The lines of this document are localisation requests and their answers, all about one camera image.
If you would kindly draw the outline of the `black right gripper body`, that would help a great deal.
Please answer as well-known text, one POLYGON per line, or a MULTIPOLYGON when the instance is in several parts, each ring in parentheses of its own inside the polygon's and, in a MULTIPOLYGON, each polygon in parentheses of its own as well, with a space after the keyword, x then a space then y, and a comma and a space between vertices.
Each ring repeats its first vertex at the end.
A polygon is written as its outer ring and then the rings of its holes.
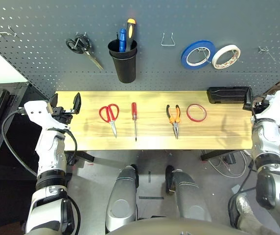
MULTIPOLYGON (((262 108, 262 103, 261 102, 256 102, 256 103, 253 104, 253 109, 254 110, 261 109, 261 108, 262 108)), ((251 110, 251 104, 244 103, 243 110, 250 111, 251 110)))

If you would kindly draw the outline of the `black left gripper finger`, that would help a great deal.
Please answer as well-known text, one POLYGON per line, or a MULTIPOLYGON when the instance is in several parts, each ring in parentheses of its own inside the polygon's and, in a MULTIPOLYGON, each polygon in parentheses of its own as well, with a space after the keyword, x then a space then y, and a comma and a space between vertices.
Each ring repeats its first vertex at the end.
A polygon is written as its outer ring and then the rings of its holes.
POLYGON ((73 100, 73 113, 78 114, 81 108, 81 95, 77 93, 73 100))
POLYGON ((49 100, 52 109, 57 108, 57 102, 58 102, 58 93, 55 93, 49 100))

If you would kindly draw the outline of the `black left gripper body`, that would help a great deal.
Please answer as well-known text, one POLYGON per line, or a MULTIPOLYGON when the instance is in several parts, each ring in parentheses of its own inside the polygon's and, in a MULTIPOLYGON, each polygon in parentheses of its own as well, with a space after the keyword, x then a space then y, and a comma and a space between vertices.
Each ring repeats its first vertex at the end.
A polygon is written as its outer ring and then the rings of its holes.
POLYGON ((63 107, 53 107, 52 117, 60 123, 70 124, 73 118, 73 115, 79 113, 78 109, 69 109, 65 110, 63 107))

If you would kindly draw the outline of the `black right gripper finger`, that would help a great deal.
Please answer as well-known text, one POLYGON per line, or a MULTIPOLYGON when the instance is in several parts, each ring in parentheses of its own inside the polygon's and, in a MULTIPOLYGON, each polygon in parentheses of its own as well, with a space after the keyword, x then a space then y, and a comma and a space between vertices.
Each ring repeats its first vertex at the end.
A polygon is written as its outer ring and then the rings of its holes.
POLYGON ((246 96, 245 96, 245 103, 250 104, 253 98, 253 90, 252 87, 249 86, 247 91, 246 91, 246 96))

